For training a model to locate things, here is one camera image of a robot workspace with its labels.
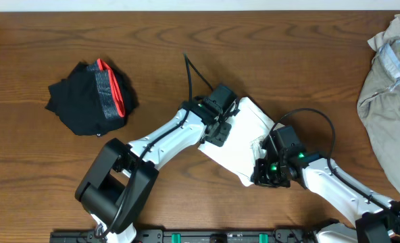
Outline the white printed t-shirt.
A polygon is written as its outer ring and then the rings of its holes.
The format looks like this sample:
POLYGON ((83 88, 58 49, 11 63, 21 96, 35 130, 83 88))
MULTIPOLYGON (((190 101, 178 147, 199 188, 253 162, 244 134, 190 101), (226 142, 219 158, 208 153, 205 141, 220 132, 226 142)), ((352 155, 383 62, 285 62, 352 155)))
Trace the white printed t-shirt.
POLYGON ((199 150, 210 159, 237 175, 241 183, 248 187, 253 184, 251 176, 257 159, 264 158, 266 151, 261 148, 272 128, 281 128, 275 124, 250 98, 243 97, 239 103, 239 112, 229 117, 230 133, 222 146, 205 142, 199 150))

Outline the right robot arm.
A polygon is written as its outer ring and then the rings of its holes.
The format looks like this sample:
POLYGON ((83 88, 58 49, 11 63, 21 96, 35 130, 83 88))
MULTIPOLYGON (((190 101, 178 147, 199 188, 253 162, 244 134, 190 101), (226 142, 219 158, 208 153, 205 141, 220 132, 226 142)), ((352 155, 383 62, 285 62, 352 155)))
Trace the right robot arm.
POLYGON ((297 182, 353 225, 331 220, 307 233, 306 242, 400 242, 400 201, 364 186, 326 155, 307 151, 293 127, 271 131, 259 149, 251 177, 255 185, 288 188, 297 182))

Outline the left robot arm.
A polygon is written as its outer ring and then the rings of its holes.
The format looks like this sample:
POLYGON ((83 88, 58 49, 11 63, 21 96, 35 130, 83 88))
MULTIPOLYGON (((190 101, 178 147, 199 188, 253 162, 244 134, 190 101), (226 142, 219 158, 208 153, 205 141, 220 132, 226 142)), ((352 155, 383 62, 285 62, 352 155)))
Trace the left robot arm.
POLYGON ((179 152, 197 143, 221 147, 228 138, 228 118, 239 99, 219 85, 206 97, 191 97, 176 115, 151 134, 127 144, 114 138, 99 151, 75 191, 75 198, 97 222, 89 242, 132 242, 133 223, 143 210, 159 170, 179 152))

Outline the khaki beige garment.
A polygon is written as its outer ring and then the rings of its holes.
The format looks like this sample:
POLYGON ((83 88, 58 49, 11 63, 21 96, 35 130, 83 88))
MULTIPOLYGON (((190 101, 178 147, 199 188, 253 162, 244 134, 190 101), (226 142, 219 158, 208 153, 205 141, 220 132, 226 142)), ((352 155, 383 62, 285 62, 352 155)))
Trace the khaki beige garment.
POLYGON ((389 182, 400 194, 400 14, 368 40, 375 51, 357 114, 389 182))

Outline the black shorts with red waistband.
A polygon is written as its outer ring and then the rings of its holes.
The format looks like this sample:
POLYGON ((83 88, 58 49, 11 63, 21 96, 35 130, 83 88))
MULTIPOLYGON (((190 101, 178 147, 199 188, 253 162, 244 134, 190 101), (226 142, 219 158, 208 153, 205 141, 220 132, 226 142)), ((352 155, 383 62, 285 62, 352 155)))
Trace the black shorts with red waistband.
POLYGON ((129 77, 110 59, 81 61, 48 89, 45 109, 78 136, 103 136, 118 130, 139 106, 129 77))

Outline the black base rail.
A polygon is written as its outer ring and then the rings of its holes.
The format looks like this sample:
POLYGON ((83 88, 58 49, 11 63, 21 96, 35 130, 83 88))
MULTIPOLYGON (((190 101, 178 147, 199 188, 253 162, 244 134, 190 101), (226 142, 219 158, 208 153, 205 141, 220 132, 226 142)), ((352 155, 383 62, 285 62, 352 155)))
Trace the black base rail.
POLYGON ((308 243, 318 242, 314 233, 302 229, 274 229, 272 231, 166 231, 162 229, 139 230, 133 240, 99 240, 93 230, 55 231, 49 236, 50 243, 80 242, 134 242, 134 243, 308 243))

